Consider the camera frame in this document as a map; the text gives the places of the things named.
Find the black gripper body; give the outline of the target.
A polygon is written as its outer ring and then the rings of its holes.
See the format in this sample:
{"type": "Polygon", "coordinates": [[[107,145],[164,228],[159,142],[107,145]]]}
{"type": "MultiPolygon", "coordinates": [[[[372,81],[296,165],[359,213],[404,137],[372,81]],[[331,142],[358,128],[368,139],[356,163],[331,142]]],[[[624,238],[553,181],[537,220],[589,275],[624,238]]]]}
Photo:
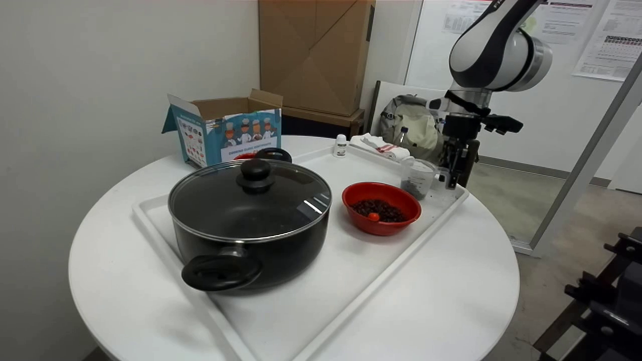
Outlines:
{"type": "Polygon", "coordinates": [[[454,104],[452,99],[445,106],[445,156],[450,159],[450,170],[454,170],[460,163],[467,163],[467,170],[479,160],[478,150],[478,133],[481,129],[481,121],[473,112],[454,104]]]}

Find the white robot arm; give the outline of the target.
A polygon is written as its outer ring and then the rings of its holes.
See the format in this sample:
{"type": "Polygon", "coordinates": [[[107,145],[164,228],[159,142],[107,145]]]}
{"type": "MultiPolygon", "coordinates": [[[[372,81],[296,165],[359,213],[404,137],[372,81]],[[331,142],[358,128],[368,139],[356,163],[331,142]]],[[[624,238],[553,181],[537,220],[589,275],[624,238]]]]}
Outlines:
{"type": "Polygon", "coordinates": [[[479,159],[479,129],[520,133],[522,121],[494,114],[494,91],[533,87],[551,65],[550,48],[530,36],[522,21],[541,0],[491,0],[481,16],[455,40],[450,52],[452,87],[441,96],[441,148],[438,165],[445,187],[465,187],[479,159]]]}

